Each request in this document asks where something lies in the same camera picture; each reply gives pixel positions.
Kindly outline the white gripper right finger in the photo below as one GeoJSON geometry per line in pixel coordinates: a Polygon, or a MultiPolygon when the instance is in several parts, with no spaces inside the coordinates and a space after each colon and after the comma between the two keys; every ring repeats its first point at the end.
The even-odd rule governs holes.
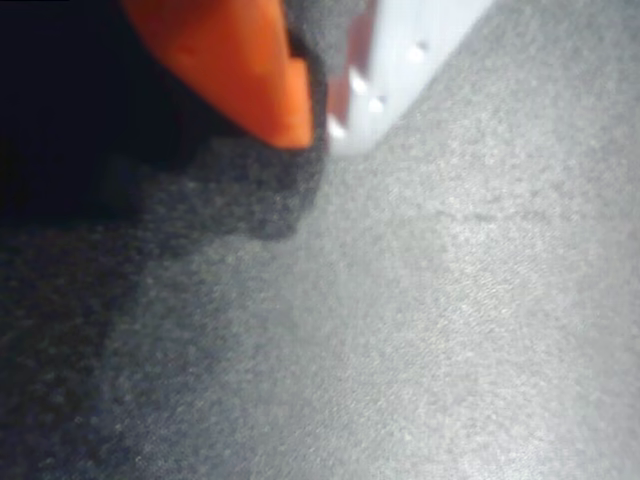
{"type": "Polygon", "coordinates": [[[349,26],[344,67],[328,84],[328,153],[371,151],[491,5],[489,0],[368,2],[349,26]]]}

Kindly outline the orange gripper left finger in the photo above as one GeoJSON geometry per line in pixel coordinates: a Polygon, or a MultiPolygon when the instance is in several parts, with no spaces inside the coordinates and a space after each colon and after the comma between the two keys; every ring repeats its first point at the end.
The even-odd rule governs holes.
{"type": "Polygon", "coordinates": [[[314,122],[306,62],[278,0],[137,0],[122,8],[151,55],[266,144],[304,149],[314,122]]]}

